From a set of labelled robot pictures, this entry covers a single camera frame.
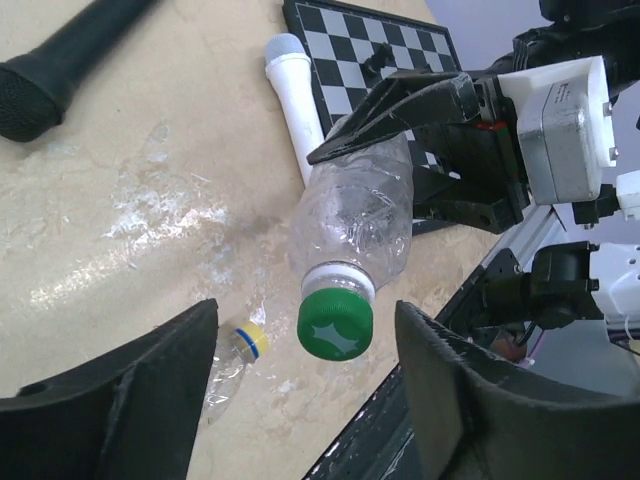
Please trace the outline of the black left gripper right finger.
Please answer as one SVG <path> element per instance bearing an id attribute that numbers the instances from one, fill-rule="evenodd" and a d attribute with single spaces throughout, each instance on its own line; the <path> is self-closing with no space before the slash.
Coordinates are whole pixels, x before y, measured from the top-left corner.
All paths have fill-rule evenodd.
<path id="1" fill-rule="evenodd" d="M 408 302 L 395 332 L 423 478 L 638 478 L 638 400 L 537 375 Z"/>

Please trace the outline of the clear plastic bottle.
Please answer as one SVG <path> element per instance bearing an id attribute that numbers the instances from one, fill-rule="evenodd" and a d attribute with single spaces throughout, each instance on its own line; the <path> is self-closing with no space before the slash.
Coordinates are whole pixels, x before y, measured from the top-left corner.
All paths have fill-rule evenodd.
<path id="1" fill-rule="evenodd" d="M 413 164 L 406 136 L 313 167 L 290 224 L 288 258 L 304 298 L 343 288 L 368 302 L 405 269 Z"/>

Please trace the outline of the green bottle cap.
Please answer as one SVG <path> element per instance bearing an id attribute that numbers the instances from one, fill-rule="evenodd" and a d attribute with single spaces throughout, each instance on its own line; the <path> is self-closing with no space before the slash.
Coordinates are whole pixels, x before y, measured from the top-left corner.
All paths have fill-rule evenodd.
<path id="1" fill-rule="evenodd" d="M 311 355 L 342 362 L 364 353 L 374 332 L 368 300 L 342 288 L 323 288 L 308 295 L 298 311 L 297 337 Z"/>

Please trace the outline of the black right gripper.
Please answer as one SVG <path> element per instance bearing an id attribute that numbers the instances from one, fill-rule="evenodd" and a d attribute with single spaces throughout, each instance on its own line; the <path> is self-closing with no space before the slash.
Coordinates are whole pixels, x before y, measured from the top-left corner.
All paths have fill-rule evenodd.
<path id="1" fill-rule="evenodd" d="M 378 82 L 307 156 L 333 160 L 414 130 L 413 218 L 502 234 L 530 205 L 513 102 L 465 72 L 399 71 Z"/>

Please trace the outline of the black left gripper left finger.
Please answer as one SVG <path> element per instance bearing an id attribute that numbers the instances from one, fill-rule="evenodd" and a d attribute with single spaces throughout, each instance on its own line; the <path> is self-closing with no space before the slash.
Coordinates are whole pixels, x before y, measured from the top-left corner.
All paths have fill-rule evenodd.
<path id="1" fill-rule="evenodd" d="M 2 399 L 2 478 L 185 478 L 217 334 L 207 299 Z"/>

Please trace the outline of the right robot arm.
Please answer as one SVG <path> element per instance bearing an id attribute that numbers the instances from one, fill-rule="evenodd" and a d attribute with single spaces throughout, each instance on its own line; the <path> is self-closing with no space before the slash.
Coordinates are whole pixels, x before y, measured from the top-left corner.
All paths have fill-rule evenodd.
<path id="1" fill-rule="evenodd" d="M 395 73 L 308 159 L 320 164 L 410 130 L 452 178 L 413 174 L 413 215 L 502 233 L 530 204 L 568 204 L 579 225 L 639 215 L 639 175 L 612 184 L 612 108 L 639 79 L 635 1 L 544 1 L 546 25 L 479 71 Z M 440 322 L 488 346 L 535 328 L 604 320 L 613 342 L 639 336 L 639 249 L 587 241 L 538 250 L 527 273 L 475 280 Z"/>

